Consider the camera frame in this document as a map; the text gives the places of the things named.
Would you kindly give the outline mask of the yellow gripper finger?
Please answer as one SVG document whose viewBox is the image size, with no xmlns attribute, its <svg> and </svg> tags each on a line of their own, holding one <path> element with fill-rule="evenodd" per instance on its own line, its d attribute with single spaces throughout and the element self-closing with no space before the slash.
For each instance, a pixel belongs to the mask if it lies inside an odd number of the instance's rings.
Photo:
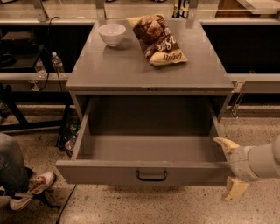
<svg viewBox="0 0 280 224">
<path fill-rule="evenodd" d="M 238 143 L 223 137 L 215 137 L 213 139 L 216 143 L 220 144 L 225 154 L 232 154 L 235 149 L 239 147 Z"/>
<path fill-rule="evenodd" d="M 238 200 L 249 187 L 249 183 L 242 181 L 237 177 L 229 176 L 227 178 L 226 192 L 223 195 L 225 201 Z"/>
</svg>

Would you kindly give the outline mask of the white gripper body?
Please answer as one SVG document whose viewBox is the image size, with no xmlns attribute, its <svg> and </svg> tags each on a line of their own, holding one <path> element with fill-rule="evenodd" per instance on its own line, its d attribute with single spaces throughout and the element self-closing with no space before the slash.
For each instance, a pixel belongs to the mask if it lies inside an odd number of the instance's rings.
<svg viewBox="0 0 280 224">
<path fill-rule="evenodd" d="M 253 172 L 249 164 L 249 151 L 251 146 L 240 146 L 230 154 L 230 168 L 233 174 L 246 182 L 254 182 L 260 178 Z"/>
</svg>

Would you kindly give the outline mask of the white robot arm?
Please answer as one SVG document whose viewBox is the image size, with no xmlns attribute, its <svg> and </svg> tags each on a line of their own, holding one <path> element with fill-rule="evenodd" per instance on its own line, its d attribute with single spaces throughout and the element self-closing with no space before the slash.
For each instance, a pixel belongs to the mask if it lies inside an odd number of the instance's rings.
<svg viewBox="0 0 280 224">
<path fill-rule="evenodd" d="M 280 136 L 258 146 L 240 146 L 222 137 L 213 140 L 220 144 L 232 172 L 227 177 L 225 201 L 239 199 L 251 182 L 280 178 Z"/>
</svg>

